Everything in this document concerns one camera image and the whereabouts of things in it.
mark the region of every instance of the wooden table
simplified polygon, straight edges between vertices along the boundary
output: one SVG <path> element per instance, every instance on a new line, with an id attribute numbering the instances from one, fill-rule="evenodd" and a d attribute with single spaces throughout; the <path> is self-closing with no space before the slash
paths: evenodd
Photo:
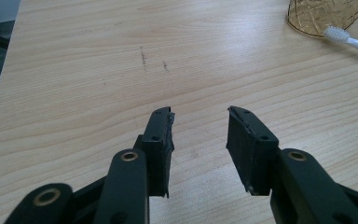
<path id="1" fill-rule="evenodd" d="M 106 175 L 166 105 L 171 198 L 151 199 L 151 223 L 274 222 L 226 150 L 230 105 L 358 190 L 358 51 L 294 31 L 288 4 L 23 0 L 0 81 L 0 223 L 32 189 Z"/>

